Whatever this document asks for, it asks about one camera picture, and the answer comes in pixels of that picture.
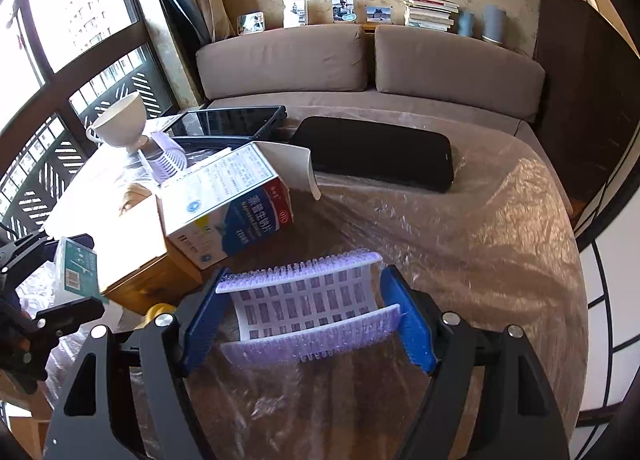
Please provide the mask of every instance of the sofa seat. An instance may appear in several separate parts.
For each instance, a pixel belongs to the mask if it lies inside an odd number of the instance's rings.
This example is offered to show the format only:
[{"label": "sofa seat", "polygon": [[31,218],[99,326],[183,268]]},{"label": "sofa seat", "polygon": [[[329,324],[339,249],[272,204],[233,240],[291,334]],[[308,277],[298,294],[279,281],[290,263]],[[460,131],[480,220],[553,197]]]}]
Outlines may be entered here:
[{"label": "sofa seat", "polygon": [[545,150],[536,138],[535,133],[526,121],[447,101],[426,99],[397,94],[383,94],[375,88],[363,92],[274,92],[270,94],[254,94],[239,97],[226,97],[211,102],[210,108],[232,108],[240,106],[284,105],[287,108],[299,106],[330,106],[345,108],[364,108],[410,112],[461,123],[469,123],[484,128],[508,133],[523,141],[537,153],[546,164],[569,216],[573,214],[571,202],[562,187],[562,183]]}]

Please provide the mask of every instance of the dark cabinet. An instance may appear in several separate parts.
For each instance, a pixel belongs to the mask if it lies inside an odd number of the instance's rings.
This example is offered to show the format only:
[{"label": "dark cabinet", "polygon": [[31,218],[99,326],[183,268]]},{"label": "dark cabinet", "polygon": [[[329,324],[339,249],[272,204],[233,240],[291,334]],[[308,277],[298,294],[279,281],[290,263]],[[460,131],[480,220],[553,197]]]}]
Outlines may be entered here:
[{"label": "dark cabinet", "polygon": [[588,203],[640,119],[640,59],[583,0],[540,0],[534,59],[546,71],[534,131],[567,195]]}]

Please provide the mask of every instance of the photo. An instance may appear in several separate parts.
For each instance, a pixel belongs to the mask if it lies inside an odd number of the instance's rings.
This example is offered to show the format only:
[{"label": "photo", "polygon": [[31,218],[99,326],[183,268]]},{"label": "photo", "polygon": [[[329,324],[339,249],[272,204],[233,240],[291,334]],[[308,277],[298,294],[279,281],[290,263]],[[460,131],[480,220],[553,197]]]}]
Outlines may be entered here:
[{"label": "photo", "polygon": [[282,26],[299,27],[306,25],[306,0],[282,0],[284,3],[284,14]]},{"label": "photo", "polygon": [[354,22],[353,0],[331,0],[334,9],[334,22]]},{"label": "photo", "polygon": [[251,13],[238,17],[238,34],[261,33],[264,30],[264,14]]},{"label": "photo", "polygon": [[391,23],[391,7],[367,6],[367,22]]}]

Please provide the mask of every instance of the barcode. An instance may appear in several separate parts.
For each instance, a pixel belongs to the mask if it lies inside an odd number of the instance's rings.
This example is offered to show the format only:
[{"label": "barcode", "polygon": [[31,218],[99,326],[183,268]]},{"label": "barcode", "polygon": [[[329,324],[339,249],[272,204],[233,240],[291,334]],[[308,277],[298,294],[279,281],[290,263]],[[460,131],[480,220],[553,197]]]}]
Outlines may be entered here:
[{"label": "barcode", "polygon": [[80,289],[80,273],[67,269],[65,272],[65,284],[72,289]]}]

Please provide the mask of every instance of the back cushion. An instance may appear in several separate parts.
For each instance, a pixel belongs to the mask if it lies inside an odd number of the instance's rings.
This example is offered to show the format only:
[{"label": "back cushion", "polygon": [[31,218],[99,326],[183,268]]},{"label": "back cushion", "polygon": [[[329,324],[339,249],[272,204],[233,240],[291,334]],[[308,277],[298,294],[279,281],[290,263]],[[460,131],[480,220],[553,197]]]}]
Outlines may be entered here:
[{"label": "back cushion", "polygon": [[488,43],[416,27],[376,28],[379,92],[439,99],[532,121],[545,70]]},{"label": "back cushion", "polygon": [[267,92],[352,92],[367,86],[364,31],[317,25],[245,34],[202,47],[209,99]]}]

